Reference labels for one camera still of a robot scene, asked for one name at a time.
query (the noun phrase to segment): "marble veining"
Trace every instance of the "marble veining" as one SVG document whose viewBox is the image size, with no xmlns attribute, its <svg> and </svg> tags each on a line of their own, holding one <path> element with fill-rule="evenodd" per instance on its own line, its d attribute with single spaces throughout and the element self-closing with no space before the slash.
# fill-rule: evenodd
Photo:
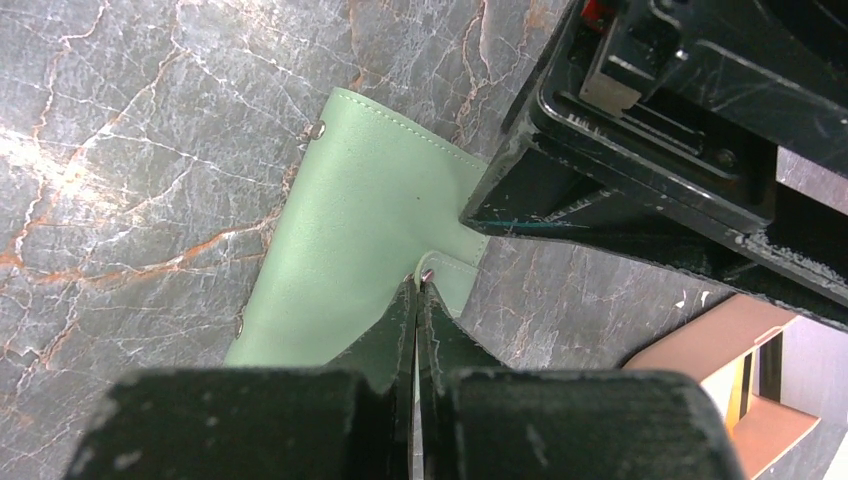
<svg viewBox="0 0 848 480">
<path fill-rule="evenodd" d="M 220 363 L 332 87 L 489 158 L 565 3 L 0 3 L 2 477 L 59 478 L 122 372 Z M 726 294 L 495 240 L 462 322 L 516 367 L 612 367 Z"/>
</svg>

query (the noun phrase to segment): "black metal frame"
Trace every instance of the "black metal frame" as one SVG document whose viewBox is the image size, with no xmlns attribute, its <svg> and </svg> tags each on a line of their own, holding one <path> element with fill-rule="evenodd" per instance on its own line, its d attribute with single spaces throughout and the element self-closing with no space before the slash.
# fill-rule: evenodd
<svg viewBox="0 0 848 480">
<path fill-rule="evenodd" d="M 418 346 L 416 362 L 415 347 Z M 149 371 L 109 392 L 67 479 L 742 480 L 712 401 L 669 372 L 514 372 L 403 282 L 323 368 Z"/>
<path fill-rule="evenodd" d="M 784 61 L 776 80 L 775 58 L 742 40 L 770 27 L 761 38 L 784 48 L 772 56 L 803 45 L 765 13 L 746 17 L 756 4 L 615 2 L 628 8 L 604 32 L 573 7 L 511 107 L 507 138 L 463 221 L 488 235 L 567 241 L 678 270 L 848 328 L 848 217 L 775 180 L 779 143 L 838 173 L 848 169 L 836 155 L 848 145 L 848 82 L 837 71 L 828 71 L 829 82 L 812 78 L 798 63 L 817 58 L 807 50 Z M 740 21 L 740 38 L 729 35 Z M 678 41 L 631 38 L 645 25 L 666 31 L 656 22 Z M 634 53 L 645 41 L 658 52 L 672 48 L 642 65 L 648 73 Z M 620 65 L 605 69 L 619 57 L 651 81 L 632 81 Z M 721 78 L 704 68 L 721 69 Z M 593 72 L 613 85 L 609 95 L 632 87 L 641 100 L 617 117 L 608 105 L 617 97 L 584 95 Z"/>
</svg>

